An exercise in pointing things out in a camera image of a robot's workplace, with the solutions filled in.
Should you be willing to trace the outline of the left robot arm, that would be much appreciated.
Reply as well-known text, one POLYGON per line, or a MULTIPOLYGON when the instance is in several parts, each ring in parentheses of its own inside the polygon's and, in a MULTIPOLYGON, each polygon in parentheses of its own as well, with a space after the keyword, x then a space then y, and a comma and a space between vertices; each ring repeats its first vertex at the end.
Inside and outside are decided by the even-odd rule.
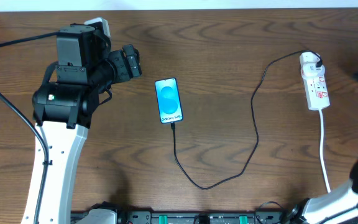
POLYGON ((58 60, 48 66, 33 94, 40 137, 23 223, 69 223, 76 169, 100 94, 115 83, 142 75, 139 51, 131 44, 111 49, 107 20, 62 27, 58 60))

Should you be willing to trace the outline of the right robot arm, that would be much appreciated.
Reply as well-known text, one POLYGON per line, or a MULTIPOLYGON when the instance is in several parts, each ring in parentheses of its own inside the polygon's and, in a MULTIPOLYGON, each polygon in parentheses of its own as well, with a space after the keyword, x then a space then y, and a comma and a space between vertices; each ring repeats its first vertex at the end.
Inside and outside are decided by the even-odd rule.
MULTIPOLYGON (((304 81, 306 99, 310 110, 319 112, 329 106, 328 91, 324 77, 325 67, 318 54, 305 52, 300 55, 300 72, 304 81)), ((327 194, 307 198, 281 220, 282 223, 342 223, 358 217, 358 160, 353 165, 349 180, 331 190, 324 163, 324 122, 321 121, 319 158, 326 183, 327 194)))

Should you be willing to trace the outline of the blue Galaxy smartphone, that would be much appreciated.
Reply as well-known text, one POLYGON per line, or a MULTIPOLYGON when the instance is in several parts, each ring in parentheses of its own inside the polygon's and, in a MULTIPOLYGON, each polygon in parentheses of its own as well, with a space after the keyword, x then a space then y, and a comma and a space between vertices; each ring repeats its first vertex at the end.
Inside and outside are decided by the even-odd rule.
POLYGON ((158 112, 162 124, 183 120, 180 94, 176 78, 167 78, 155 82, 158 112))

